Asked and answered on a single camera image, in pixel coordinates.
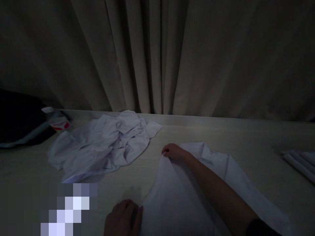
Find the pixelated area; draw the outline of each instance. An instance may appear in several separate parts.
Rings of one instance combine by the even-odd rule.
[[[40,224],[40,235],[73,236],[80,223],[89,222],[89,210],[97,209],[97,184],[59,184],[56,203],[57,209],[48,212],[49,222]]]

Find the forearm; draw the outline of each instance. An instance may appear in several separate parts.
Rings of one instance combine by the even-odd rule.
[[[232,235],[245,235],[248,224],[258,218],[257,214],[225,181],[192,154],[187,153],[183,161]]]

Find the black bag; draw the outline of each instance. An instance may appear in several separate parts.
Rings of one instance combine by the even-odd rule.
[[[56,133],[39,98],[0,89],[0,105],[0,148],[40,144]]]

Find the black sleeve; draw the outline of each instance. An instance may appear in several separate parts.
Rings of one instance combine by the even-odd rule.
[[[281,236],[261,219],[254,219],[246,229],[246,236]]]

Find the hand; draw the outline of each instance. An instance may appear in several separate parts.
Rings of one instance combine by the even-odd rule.
[[[177,146],[176,144],[168,144],[163,147],[162,154],[165,157],[170,157],[173,159],[182,159],[188,156],[190,153]]]
[[[132,224],[133,212],[136,212]],[[124,200],[114,206],[105,220],[104,236],[137,236],[139,234],[143,206],[139,208],[131,200]]]

